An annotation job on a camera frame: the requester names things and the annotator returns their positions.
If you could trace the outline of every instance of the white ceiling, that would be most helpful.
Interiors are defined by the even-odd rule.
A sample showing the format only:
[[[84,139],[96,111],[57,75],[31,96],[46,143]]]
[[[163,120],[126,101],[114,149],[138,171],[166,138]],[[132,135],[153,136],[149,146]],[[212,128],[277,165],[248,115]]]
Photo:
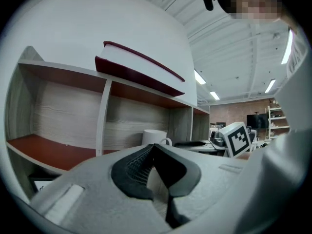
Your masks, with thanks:
[[[194,67],[206,80],[197,83],[199,105],[214,105],[272,97],[286,81],[281,61],[288,27],[282,22],[253,25],[231,19],[214,2],[206,10],[203,0],[147,0],[184,25]],[[271,79],[276,82],[264,94]],[[220,97],[216,101],[209,92]]]

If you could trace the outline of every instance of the white wall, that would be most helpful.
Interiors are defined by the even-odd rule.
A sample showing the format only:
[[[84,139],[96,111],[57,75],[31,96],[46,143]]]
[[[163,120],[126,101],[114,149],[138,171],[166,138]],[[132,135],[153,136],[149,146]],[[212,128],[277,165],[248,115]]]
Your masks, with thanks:
[[[137,50],[185,78],[196,105],[191,50],[184,28],[144,0],[42,0],[13,20],[0,42],[0,168],[9,188],[22,197],[4,145],[4,101],[13,69],[32,45],[46,61],[95,70],[95,55],[110,40]]]

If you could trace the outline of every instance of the fluorescent light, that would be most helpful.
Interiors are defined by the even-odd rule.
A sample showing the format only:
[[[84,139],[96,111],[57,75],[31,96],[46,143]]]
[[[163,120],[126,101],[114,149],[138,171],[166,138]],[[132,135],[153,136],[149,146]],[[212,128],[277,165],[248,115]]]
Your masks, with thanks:
[[[285,64],[288,62],[288,58],[292,52],[292,43],[293,43],[293,32],[290,30],[289,35],[288,35],[287,48],[286,48],[286,51],[282,60],[282,64]]]
[[[199,75],[199,73],[196,72],[196,70],[194,70],[194,72],[195,72],[195,79],[198,81],[198,83],[199,83],[200,85],[205,84],[206,82],[205,82],[205,80],[203,79],[203,77],[201,77],[201,76]]]
[[[216,100],[220,100],[219,96],[217,96],[215,92],[210,92],[210,94],[211,94]]]
[[[270,81],[270,84],[268,85],[267,90],[264,92],[265,94],[267,94],[267,93],[271,90],[271,88],[272,88],[272,86],[273,86],[273,84],[274,84],[275,81],[276,81],[276,79],[272,79],[272,80]]]

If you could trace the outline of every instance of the mug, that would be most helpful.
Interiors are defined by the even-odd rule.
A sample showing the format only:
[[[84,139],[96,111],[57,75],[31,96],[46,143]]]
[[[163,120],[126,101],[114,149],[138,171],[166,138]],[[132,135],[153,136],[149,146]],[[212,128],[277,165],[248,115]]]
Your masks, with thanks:
[[[167,138],[167,133],[165,131],[146,129],[143,132],[142,145],[161,143],[164,140],[169,142],[169,145],[172,146],[171,139]]]

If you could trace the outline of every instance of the television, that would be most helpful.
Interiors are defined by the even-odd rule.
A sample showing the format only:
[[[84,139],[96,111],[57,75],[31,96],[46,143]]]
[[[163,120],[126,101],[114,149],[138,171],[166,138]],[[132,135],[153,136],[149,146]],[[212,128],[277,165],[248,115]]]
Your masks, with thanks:
[[[268,114],[247,115],[247,126],[251,126],[252,129],[268,128]]]

